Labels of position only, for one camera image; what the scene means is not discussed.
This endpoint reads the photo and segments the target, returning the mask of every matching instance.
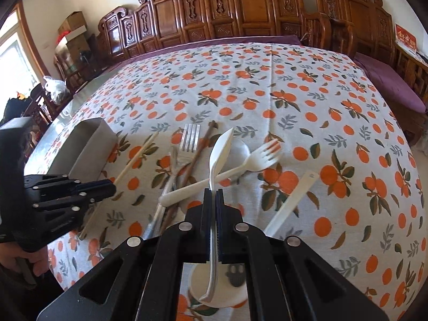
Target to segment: floral tablecloth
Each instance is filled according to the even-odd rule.
[[[151,221],[170,174],[168,149],[186,123],[219,122],[216,136],[235,136],[256,149],[281,141],[281,162],[223,184],[227,203],[264,228],[307,170],[320,179],[278,237],[300,236],[386,311],[409,307],[424,272],[426,221],[418,171],[402,130],[376,88],[345,55],[282,44],[228,44],[160,55],[125,66],[77,112],[40,165],[47,170],[72,128],[101,116],[118,144],[103,171],[114,179],[155,131],[143,160],[102,203],[88,239],[71,232],[49,245],[54,274],[65,289]],[[207,146],[194,178],[208,176]],[[185,201],[196,206],[202,193]],[[188,294],[185,267],[178,320],[248,320],[248,304],[216,310]]]

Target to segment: hand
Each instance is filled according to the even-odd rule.
[[[20,273],[21,269],[15,259],[17,257],[28,259],[30,263],[33,263],[33,273],[36,276],[49,270],[47,246],[37,252],[28,253],[22,250],[17,243],[0,243],[0,264],[3,267]]]

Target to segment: open box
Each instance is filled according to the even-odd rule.
[[[116,143],[116,134],[102,118],[82,121],[63,143],[48,174],[67,174],[81,182],[98,180]]]

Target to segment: fork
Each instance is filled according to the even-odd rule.
[[[171,166],[171,176],[166,182],[165,187],[162,191],[162,196],[166,195],[172,185],[175,183],[178,172],[187,164],[192,162],[193,157],[196,155],[199,142],[200,124],[186,124],[183,136],[181,137],[180,148],[177,154],[177,161],[175,166]],[[143,240],[147,240],[159,235],[159,229],[161,227],[163,214],[165,213],[165,207],[158,203],[156,206],[155,215],[153,220],[146,227],[143,234]]]
[[[269,168],[271,165],[279,162],[281,155],[282,152],[278,141],[269,141],[260,146],[258,149],[254,150],[241,166],[219,174],[215,178],[215,182],[218,183],[234,175],[240,174],[243,171],[256,172]],[[192,196],[193,194],[198,193],[199,191],[202,191],[204,188],[208,187],[208,184],[209,179],[205,179],[189,186],[177,189],[168,194],[163,194],[160,196],[159,202],[163,206],[169,207],[174,203],[177,203]]]

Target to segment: window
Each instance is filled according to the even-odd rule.
[[[18,93],[29,96],[43,77],[21,16],[24,10],[22,4],[18,4],[0,29],[0,119],[10,98],[17,97]]]

